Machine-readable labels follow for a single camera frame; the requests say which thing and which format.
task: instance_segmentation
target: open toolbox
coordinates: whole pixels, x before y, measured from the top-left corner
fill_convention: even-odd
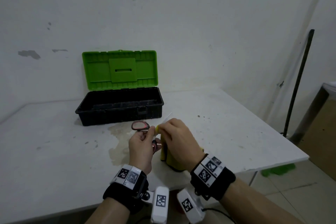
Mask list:
[[[155,51],[83,52],[88,89],[76,110],[84,126],[162,117]]]

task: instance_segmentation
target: person's left hand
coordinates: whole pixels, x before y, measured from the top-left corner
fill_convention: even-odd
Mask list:
[[[152,140],[155,134],[155,127],[151,126],[149,130],[137,131],[128,141],[129,148],[129,165],[141,169],[146,175],[152,170],[153,147]],[[157,145],[156,151],[161,149],[161,145]]]

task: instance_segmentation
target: qr code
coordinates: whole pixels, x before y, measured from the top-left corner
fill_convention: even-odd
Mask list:
[[[139,175],[137,173],[131,171],[127,177],[127,181],[129,181],[132,184],[135,184],[137,182],[138,176]]]
[[[188,198],[182,202],[182,206],[185,209],[186,213],[189,212],[193,208],[193,205],[190,203]]]
[[[166,196],[157,195],[156,196],[156,206],[166,207]]]
[[[118,174],[118,177],[125,179],[128,175],[129,170],[122,168]]]
[[[222,162],[216,158],[216,157],[213,157],[212,160],[217,164],[217,165],[220,165]]]
[[[211,175],[208,173],[208,171],[206,171],[205,169],[203,169],[199,175],[199,178],[201,178],[204,182],[207,182],[209,180],[209,178],[211,177]]]
[[[210,171],[215,171],[217,166],[215,165],[214,162],[212,162],[211,160],[209,160],[209,162],[205,165]]]

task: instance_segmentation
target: floor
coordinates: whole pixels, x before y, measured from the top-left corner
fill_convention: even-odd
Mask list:
[[[258,173],[252,187],[306,224],[336,223],[336,182],[310,161],[296,163],[296,169],[283,176],[271,175],[265,178]],[[174,203],[169,201],[167,223],[188,224],[185,215],[178,213]],[[34,222],[34,224],[80,224],[86,221],[92,211],[72,213]],[[132,216],[129,224],[135,223],[143,216],[150,215],[150,212],[150,207],[145,208],[137,215]],[[232,223],[220,213],[207,215],[217,217],[220,223]],[[140,222],[140,224],[146,223],[149,223],[149,220]]]

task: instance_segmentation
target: white wall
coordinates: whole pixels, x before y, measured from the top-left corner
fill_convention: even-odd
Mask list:
[[[336,0],[319,0],[305,37],[310,29],[315,29],[315,33],[289,123],[291,135],[302,120],[322,83],[336,81]],[[291,71],[285,79],[288,82],[287,87],[284,87],[284,91],[278,95],[275,101],[274,108],[267,120],[273,127],[279,127],[280,124],[285,123],[300,63],[301,59],[291,64]]]
[[[161,91],[216,85],[266,119],[317,1],[0,0],[0,118],[83,98],[81,53],[124,49],[157,51]]]

